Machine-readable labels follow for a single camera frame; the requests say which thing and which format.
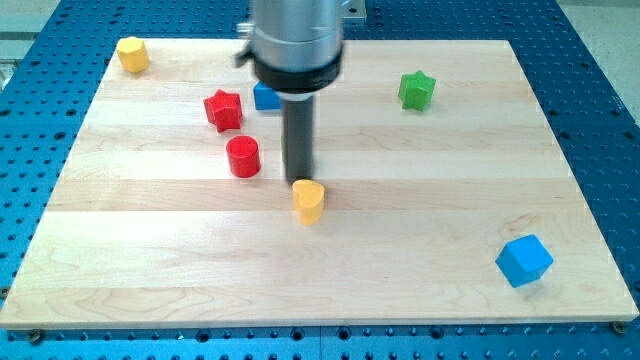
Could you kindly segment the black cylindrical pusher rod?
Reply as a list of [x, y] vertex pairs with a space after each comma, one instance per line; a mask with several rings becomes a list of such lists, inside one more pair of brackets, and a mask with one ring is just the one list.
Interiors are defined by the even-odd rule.
[[282, 135], [286, 139], [285, 178], [289, 184], [313, 175], [314, 95], [281, 94]]

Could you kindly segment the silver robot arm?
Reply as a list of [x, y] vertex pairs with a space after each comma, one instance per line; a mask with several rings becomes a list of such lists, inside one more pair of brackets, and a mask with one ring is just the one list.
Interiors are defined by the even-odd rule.
[[346, 0], [252, 0], [246, 39], [234, 65], [250, 62], [257, 79], [279, 96], [282, 161], [288, 183], [314, 172], [314, 96], [341, 73]]

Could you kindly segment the blue block behind arm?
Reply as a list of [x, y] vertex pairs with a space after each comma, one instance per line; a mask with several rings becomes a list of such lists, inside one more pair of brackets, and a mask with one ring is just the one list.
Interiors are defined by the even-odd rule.
[[262, 81], [253, 87], [254, 104], [258, 111], [279, 110], [281, 100], [279, 95]]

